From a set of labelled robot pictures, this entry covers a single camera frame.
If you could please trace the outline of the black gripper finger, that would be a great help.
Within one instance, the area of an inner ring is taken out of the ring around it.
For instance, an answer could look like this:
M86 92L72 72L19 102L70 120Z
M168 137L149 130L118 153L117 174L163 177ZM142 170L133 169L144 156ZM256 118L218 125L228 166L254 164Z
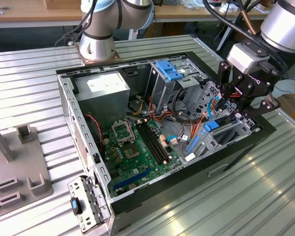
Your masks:
M255 98L250 98L244 95L239 98L236 101L236 113L239 113L244 118L254 118L256 116L269 113L280 107L279 101L271 97L269 94L260 102L260 105L257 108L253 108L251 106L251 103L254 99Z
M234 66L224 60L220 62L218 68L217 85L220 89L221 98L217 103L216 109L223 108L231 95L237 90L243 94L243 74Z

